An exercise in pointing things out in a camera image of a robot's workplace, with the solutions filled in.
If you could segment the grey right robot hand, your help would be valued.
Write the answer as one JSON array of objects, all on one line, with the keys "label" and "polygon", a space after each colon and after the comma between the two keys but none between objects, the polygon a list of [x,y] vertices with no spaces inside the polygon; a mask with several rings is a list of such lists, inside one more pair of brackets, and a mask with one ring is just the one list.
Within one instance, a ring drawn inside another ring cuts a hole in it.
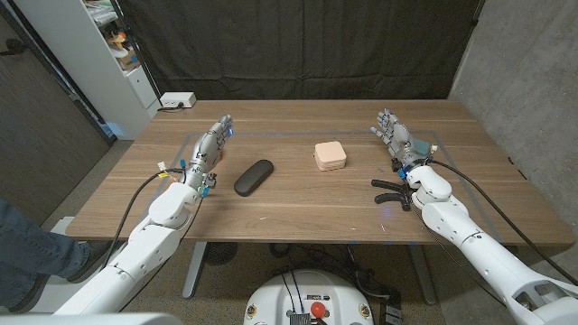
[{"label": "grey right robot hand", "polygon": [[392,156],[393,172],[408,173],[431,154],[431,145],[414,138],[389,109],[379,112],[377,121],[378,127],[372,126],[370,130],[387,146]]}]

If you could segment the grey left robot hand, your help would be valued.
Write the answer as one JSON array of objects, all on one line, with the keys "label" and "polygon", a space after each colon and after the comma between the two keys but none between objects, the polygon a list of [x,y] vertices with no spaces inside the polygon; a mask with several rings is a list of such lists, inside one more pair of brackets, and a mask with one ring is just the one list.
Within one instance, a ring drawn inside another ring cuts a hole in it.
[{"label": "grey left robot hand", "polygon": [[221,159],[225,143],[233,134],[233,119],[222,116],[193,146],[191,159],[182,176],[185,185],[197,190],[205,177],[216,167]]}]

